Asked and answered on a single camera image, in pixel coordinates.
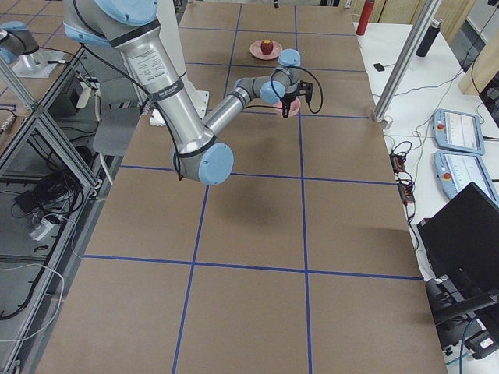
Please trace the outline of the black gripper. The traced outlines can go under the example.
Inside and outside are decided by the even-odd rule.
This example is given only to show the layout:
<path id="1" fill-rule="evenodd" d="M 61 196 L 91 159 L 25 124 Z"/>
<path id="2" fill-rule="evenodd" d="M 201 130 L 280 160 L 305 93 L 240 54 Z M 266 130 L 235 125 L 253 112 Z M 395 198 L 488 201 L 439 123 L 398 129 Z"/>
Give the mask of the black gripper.
<path id="1" fill-rule="evenodd" d="M 296 87 L 293 91 L 285 93 L 281 99 L 281 113 L 283 118 L 289 117 L 291 103 L 299 96 L 299 88 Z"/>

